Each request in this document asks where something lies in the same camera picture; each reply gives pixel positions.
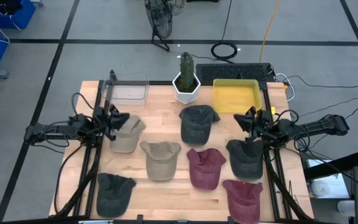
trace gray floor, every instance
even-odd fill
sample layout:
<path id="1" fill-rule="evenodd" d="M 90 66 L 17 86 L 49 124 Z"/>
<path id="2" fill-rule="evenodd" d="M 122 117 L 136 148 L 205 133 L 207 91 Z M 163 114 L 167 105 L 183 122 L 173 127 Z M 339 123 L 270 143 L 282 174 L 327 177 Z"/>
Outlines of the gray floor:
<path id="1" fill-rule="evenodd" d="M 358 26 L 358 1 L 347 0 Z M 28 28 L 7 30 L 13 39 L 59 39 L 74 0 L 44 0 Z M 219 40 L 223 33 L 228 0 L 188 3 L 173 18 L 173 40 Z M 227 40 L 262 40 L 275 5 L 274 0 L 233 0 Z M 80 0 L 68 39 L 145 40 L 151 28 L 141 0 Z M 283 0 L 268 40 L 357 41 L 338 0 Z M 210 57 L 209 44 L 171 45 L 176 52 Z M 239 45 L 234 62 L 257 62 L 260 45 Z M 0 64 L 10 77 L 0 80 L 0 202 L 19 154 L 25 127 L 29 125 L 57 44 L 11 44 Z M 299 75 L 320 85 L 358 84 L 358 46 L 267 45 L 264 62 L 276 73 Z M 216 63 L 195 58 L 196 63 Z M 145 74 L 149 80 L 172 80 L 179 70 L 176 54 L 150 44 L 65 44 L 39 122 L 66 119 L 73 112 L 71 95 L 83 80 L 103 79 L 110 69 L 119 75 Z M 312 88 L 296 78 L 295 99 L 290 108 L 305 114 L 358 96 L 358 89 Z M 301 118 L 314 121 L 326 114 L 347 116 L 358 100 Z M 315 151 L 332 158 L 358 152 L 358 112 L 347 120 L 345 138 L 326 137 Z M 4 220 L 46 217 L 62 155 L 31 147 L 25 159 Z M 336 213 L 336 204 L 312 201 L 317 218 L 347 223 Z"/>

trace beige cap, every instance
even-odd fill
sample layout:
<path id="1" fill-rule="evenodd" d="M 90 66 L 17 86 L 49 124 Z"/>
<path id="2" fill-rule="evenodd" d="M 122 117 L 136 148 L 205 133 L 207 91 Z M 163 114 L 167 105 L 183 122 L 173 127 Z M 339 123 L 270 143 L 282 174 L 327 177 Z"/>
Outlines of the beige cap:
<path id="1" fill-rule="evenodd" d="M 115 131 L 116 140 L 110 142 L 110 148 L 113 152 L 130 153 L 136 149 L 141 132 L 146 125 L 139 116 L 131 115 L 122 125 L 119 131 Z"/>
<path id="2" fill-rule="evenodd" d="M 140 146 L 147 155 L 146 169 L 149 179 L 172 179 L 177 169 L 180 144 L 176 142 L 147 143 L 142 141 Z"/>

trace maroon cap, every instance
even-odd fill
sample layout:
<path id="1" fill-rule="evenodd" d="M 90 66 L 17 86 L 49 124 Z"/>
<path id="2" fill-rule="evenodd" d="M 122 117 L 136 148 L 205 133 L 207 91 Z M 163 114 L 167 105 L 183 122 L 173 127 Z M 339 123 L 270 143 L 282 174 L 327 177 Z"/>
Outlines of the maroon cap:
<path id="1" fill-rule="evenodd" d="M 259 222 L 261 183 L 251 184 L 237 180 L 225 180 L 223 187 L 227 191 L 227 203 L 230 216 L 241 224 Z"/>
<path id="2" fill-rule="evenodd" d="M 224 156 L 217 149 L 206 149 L 187 152 L 190 162 L 190 181 L 194 187 L 203 190 L 214 190 L 219 184 L 221 167 L 226 162 Z"/>

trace yellow tray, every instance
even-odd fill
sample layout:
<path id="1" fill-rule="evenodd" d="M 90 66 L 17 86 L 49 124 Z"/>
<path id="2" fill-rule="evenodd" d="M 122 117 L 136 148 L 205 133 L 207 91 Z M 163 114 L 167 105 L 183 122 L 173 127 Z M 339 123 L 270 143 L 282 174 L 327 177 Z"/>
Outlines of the yellow tray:
<path id="1" fill-rule="evenodd" d="M 213 91 L 218 113 L 245 113 L 251 106 L 262 108 L 257 80 L 215 79 Z"/>

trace clear plastic tray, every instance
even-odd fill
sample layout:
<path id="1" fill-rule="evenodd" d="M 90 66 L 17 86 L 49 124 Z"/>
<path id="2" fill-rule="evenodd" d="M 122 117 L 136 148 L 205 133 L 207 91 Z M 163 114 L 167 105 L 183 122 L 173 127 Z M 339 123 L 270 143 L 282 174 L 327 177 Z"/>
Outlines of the clear plastic tray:
<path id="1" fill-rule="evenodd" d="M 115 74 L 117 80 L 113 81 L 110 103 L 114 105 L 145 105 L 149 80 L 146 75 Z M 107 96 L 107 87 L 110 76 L 104 79 L 103 97 Z"/>

